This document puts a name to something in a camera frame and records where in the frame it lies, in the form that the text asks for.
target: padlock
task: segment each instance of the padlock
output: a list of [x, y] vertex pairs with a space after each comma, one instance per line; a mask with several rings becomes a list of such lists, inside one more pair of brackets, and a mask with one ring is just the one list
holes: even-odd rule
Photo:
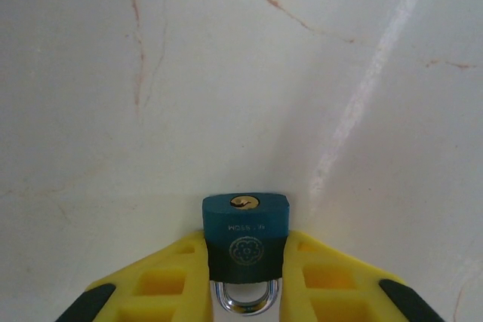
[[[280, 194], [226, 194], [203, 200], [210, 279], [227, 311], [260, 314], [276, 300], [288, 214], [288, 200]], [[226, 291], [226, 284], [264, 281], [266, 292], [253, 302], [238, 302]]]

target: white marble surface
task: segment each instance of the white marble surface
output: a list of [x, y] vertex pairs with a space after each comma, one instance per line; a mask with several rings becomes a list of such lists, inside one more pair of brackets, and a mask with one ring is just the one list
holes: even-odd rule
[[483, 314], [481, 0], [2, 0], [0, 17], [1, 320], [54, 320], [200, 228], [204, 196], [247, 190], [285, 192], [292, 228], [445, 320]]

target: padlock body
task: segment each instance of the padlock body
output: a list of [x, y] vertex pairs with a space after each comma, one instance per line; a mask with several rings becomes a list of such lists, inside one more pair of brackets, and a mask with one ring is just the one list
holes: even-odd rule
[[[230, 202], [256, 198], [252, 209]], [[288, 236], [288, 200], [269, 193], [225, 194], [203, 200], [203, 226], [212, 281], [248, 284], [281, 278]]]

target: padlock shackle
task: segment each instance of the padlock shackle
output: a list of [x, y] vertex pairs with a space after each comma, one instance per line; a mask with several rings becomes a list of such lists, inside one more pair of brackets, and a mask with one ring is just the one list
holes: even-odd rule
[[214, 292], [220, 305], [225, 311], [241, 314], [250, 317], [263, 313], [272, 307], [278, 295], [278, 280], [266, 282], [266, 289], [263, 296], [253, 302], [240, 302], [233, 299], [226, 289], [224, 282], [214, 282]]

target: teal padlock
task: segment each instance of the teal padlock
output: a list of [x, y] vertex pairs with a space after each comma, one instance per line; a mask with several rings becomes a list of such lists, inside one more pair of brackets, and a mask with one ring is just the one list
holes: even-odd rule
[[[226, 194], [203, 200], [210, 279], [226, 310], [259, 314], [275, 301], [288, 218], [288, 200], [281, 194]], [[266, 293], [254, 302], [237, 302], [226, 292], [226, 284], [264, 281]]]

